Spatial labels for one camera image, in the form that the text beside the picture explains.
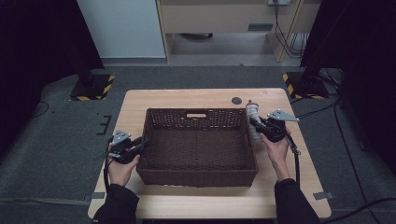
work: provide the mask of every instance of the wicker basket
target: wicker basket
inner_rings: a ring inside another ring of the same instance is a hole
[[[259,171],[250,138],[245,108],[150,108],[136,171],[146,185],[249,187]]]

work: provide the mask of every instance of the hand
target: hand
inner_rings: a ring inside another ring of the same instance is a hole
[[[131,178],[132,170],[139,163],[139,159],[140,155],[137,155],[127,164],[121,164],[116,161],[109,160],[108,176],[110,178],[110,183],[125,187]]]
[[[281,181],[290,178],[288,165],[286,164],[286,157],[288,155],[289,148],[289,143],[286,140],[286,137],[275,143],[268,140],[263,133],[260,133],[260,138],[267,146],[268,157],[276,171],[277,180]]]

